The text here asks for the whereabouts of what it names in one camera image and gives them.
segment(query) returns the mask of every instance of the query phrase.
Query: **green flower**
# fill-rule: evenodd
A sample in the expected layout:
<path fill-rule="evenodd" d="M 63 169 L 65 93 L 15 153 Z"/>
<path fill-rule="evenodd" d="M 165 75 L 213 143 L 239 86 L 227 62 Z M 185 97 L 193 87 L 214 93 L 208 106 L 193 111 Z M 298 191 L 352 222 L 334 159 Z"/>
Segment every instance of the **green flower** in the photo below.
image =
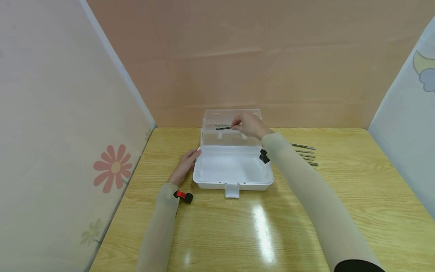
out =
<path fill-rule="evenodd" d="M 83 239 L 81 240 L 80 244 L 81 245 L 85 245 L 87 242 L 87 245 L 90 246 L 90 244 L 94 241 L 96 241 L 97 243 L 101 243 L 99 242 L 96 237 L 99 236 L 100 234 L 100 228 L 103 225 L 103 222 L 101 221 L 101 219 L 99 218 L 95 224 L 94 223 L 89 223 L 89 231 L 84 231 L 82 233 L 82 237 Z"/>

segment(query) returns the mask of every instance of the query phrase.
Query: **white plastic toolbox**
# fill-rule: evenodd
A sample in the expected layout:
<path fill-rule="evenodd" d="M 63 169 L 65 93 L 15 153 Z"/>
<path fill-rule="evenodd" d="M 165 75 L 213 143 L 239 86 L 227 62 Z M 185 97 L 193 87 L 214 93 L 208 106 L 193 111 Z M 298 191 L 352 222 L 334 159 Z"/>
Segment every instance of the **white plastic toolbox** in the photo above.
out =
<path fill-rule="evenodd" d="M 203 189 L 224 189 L 225 197 L 239 198 L 240 190 L 264 191 L 273 183 L 271 164 L 259 156 L 261 142 L 229 127 L 234 117 L 260 110 L 206 110 L 201 129 L 201 156 L 195 163 L 193 181 Z"/>

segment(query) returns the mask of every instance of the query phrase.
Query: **left hand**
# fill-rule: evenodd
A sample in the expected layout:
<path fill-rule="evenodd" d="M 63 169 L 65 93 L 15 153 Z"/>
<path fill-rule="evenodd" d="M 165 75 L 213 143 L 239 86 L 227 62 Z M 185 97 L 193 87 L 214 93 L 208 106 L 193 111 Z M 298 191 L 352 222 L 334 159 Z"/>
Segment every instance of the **left hand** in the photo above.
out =
<path fill-rule="evenodd" d="M 186 178 L 187 172 L 194 168 L 195 160 L 199 157 L 199 155 L 201 155 L 201 150 L 197 151 L 197 148 L 187 151 L 186 154 L 180 158 L 178 165 L 175 167 L 174 172 L 172 172 L 168 179 L 168 183 L 172 183 L 180 187 Z"/>

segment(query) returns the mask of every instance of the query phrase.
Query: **glossy table surface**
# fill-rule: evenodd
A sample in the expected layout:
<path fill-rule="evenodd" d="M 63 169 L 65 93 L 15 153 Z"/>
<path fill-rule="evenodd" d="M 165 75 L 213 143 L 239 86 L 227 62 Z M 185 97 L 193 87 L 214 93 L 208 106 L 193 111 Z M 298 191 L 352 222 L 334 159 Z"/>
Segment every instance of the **glossy table surface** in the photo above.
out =
<path fill-rule="evenodd" d="M 316 167 L 344 203 L 386 271 L 435 271 L 435 223 L 363 129 L 278 128 L 317 148 Z M 128 185 L 92 272 L 134 271 L 154 199 L 199 128 L 157 128 Z M 328 271 L 315 230 L 280 172 L 267 191 L 182 186 L 168 271 Z"/>

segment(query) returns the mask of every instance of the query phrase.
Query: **white partition wall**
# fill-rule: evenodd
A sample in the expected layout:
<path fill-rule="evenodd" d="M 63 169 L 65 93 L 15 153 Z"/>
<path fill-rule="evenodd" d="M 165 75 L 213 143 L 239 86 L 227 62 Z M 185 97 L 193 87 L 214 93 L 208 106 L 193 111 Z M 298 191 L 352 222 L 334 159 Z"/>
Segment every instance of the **white partition wall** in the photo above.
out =
<path fill-rule="evenodd" d="M 435 218 L 435 19 L 388 90 L 369 132 Z"/>
<path fill-rule="evenodd" d="M 85 271 L 154 127 L 85 1 L 0 0 L 0 271 Z"/>

